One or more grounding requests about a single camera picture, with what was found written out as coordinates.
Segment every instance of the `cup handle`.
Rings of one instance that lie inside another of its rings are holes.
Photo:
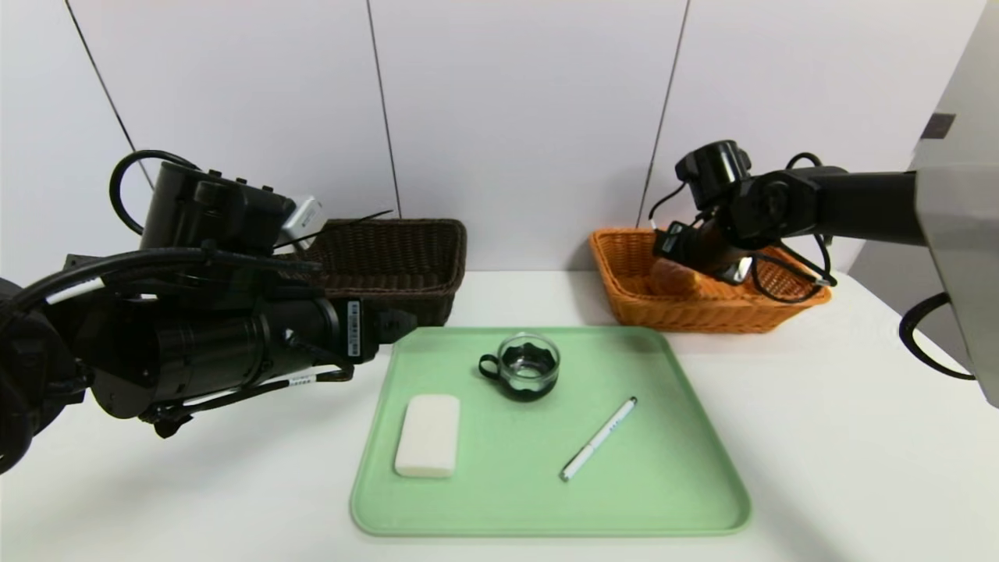
[[[493,363],[496,365],[497,370],[490,371],[489,369],[483,367],[483,363]],[[479,358],[479,372],[493,380],[500,380],[500,360],[497,359],[496,355],[483,355]]]

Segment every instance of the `white pen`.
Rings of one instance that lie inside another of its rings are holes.
[[[607,436],[610,435],[610,433],[617,427],[617,424],[621,423],[621,420],[624,419],[631,412],[631,410],[634,409],[634,405],[637,403],[638,399],[635,398],[634,396],[628,398],[627,401],[624,402],[624,404],[620,408],[618,408],[616,412],[614,412],[614,415],[610,416],[610,419],[607,420],[607,423],[603,424],[603,427],[601,427],[600,430],[596,432],[596,435],[594,435],[593,438],[590,439],[588,443],[583,445],[582,448],[579,449],[579,452],[576,453],[575,456],[572,457],[572,459],[565,464],[565,466],[562,468],[561,474],[559,474],[558,477],[564,480],[565,482],[568,482],[568,479],[572,478],[572,476],[574,476],[575,473],[578,472],[580,468],[582,468],[582,465],[586,464],[586,461],[589,460],[589,457],[593,456],[593,451],[595,451],[596,448],[600,446],[600,443],[603,443],[603,441],[607,438]]]

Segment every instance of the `barcode label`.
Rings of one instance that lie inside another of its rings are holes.
[[[347,303],[347,355],[361,357],[361,302]]]
[[[308,211],[306,211],[306,216],[302,218],[302,224],[299,225],[300,228],[305,228],[305,227],[309,226],[309,223],[311,223],[312,220],[314,218],[316,218],[316,213],[317,212],[318,211],[316,211],[315,207],[312,207],[311,209],[309,209]]]

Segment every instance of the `white label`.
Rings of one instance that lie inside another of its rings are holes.
[[[311,223],[312,220],[316,218],[317,212],[319,211],[316,210],[316,207],[310,207],[309,210],[306,211],[306,216],[302,218],[302,224],[300,225],[300,227],[305,228],[309,226],[309,223]]]
[[[347,355],[361,357],[361,301],[347,303]]]
[[[302,384],[309,384],[316,382],[316,375],[304,375],[301,377],[292,377],[288,379],[288,386],[299,386]]]

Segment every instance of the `white sponge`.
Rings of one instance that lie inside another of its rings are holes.
[[[396,451],[396,472],[416,478],[448,478],[458,460],[460,403],[449,394],[410,399]]]

